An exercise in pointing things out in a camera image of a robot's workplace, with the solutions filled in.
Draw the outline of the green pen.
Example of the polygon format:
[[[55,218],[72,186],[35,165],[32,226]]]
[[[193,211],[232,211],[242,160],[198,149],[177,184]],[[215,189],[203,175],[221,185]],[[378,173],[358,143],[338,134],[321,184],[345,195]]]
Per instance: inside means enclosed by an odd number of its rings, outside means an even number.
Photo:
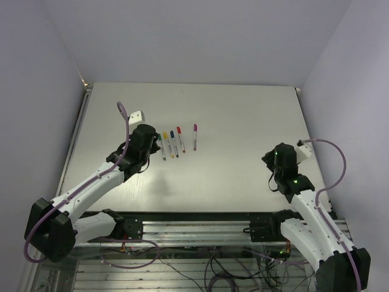
[[[158,139],[158,142],[159,142],[159,147],[160,147],[161,154],[162,154],[162,159],[163,159],[164,161],[166,161],[167,158],[166,158],[166,154],[165,154],[163,142],[162,142],[162,141],[159,141],[159,139]]]

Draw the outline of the yellow pen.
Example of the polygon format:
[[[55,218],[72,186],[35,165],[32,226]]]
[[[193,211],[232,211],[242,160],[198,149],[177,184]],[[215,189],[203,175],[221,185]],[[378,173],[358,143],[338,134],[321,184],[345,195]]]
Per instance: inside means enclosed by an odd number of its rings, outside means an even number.
[[[172,147],[171,147],[171,144],[170,144],[170,141],[169,141],[169,139],[168,139],[168,140],[165,140],[165,142],[167,143],[168,150],[169,150],[169,152],[170,152],[170,156],[171,156],[171,158],[174,158],[173,149],[172,149]]]

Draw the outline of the blue pen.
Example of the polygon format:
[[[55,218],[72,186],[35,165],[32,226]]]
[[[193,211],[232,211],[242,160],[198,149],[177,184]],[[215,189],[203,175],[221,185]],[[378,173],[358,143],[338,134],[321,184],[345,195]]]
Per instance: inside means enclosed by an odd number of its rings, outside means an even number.
[[[175,156],[178,158],[178,157],[179,157],[179,152],[178,152],[178,149],[177,149],[176,138],[171,139],[171,140],[172,140],[172,142],[173,142],[174,154],[175,154]]]

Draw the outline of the red pen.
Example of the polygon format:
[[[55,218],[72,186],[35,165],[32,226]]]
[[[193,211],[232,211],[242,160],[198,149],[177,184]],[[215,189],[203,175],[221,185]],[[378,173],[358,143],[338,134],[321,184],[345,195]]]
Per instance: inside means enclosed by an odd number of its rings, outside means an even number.
[[[182,136],[182,134],[178,134],[178,136],[179,136],[179,142],[180,142],[180,145],[181,145],[182,152],[186,153],[183,136]]]

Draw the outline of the purple pen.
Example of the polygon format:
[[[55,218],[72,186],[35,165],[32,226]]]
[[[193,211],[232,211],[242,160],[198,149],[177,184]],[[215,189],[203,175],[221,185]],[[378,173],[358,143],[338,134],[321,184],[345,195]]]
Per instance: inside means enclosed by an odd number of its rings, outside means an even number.
[[[197,150],[197,134],[198,134],[198,131],[194,132],[194,126],[193,126],[193,150],[194,151]]]

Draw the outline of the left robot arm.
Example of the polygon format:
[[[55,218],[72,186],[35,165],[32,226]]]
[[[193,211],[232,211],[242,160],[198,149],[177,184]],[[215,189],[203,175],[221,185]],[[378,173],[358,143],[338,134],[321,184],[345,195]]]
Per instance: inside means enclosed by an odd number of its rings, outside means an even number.
[[[125,242],[126,221],[111,209],[96,215],[83,214],[102,196],[120,186],[150,163],[150,155],[159,151],[158,134],[150,125],[140,124],[126,132],[126,141],[87,179],[70,191],[47,201],[40,198],[31,207],[24,234],[24,257],[31,263],[29,246],[45,259],[59,262],[79,243],[95,238]]]

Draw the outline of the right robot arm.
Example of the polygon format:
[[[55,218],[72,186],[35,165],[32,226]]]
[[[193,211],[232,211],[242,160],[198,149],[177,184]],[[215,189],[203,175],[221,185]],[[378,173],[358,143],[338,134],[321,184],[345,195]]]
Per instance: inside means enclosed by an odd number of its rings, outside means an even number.
[[[298,249],[312,266],[320,291],[363,291],[368,286],[370,254],[357,248],[325,210],[319,200],[324,190],[316,190],[298,171],[312,154],[307,144],[307,140],[296,146],[282,142],[262,157],[277,185],[274,191],[284,195],[302,217],[280,211],[268,225],[268,234],[276,241],[285,238]]]

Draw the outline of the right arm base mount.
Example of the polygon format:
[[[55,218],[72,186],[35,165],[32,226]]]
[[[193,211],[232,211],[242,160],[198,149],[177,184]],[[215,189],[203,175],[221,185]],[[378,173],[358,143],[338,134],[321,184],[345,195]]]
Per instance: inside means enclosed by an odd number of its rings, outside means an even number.
[[[286,241],[286,238],[281,234],[281,223],[291,218],[303,219],[297,212],[287,209],[256,215],[250,221],[249,227],[243,229],[243,232],[250,235],[251,242]]]

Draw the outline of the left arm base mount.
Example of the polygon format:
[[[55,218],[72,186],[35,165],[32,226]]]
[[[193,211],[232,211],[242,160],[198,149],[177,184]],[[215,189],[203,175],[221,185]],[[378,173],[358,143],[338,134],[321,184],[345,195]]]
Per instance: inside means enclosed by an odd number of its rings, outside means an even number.
[[[138,240],[142,238],[143,224],[138,218],[122,215],[111,209],[104,209],[103,213],[109,215],[115,221],[113,230],[106,236],[107,238],[115,240]]]

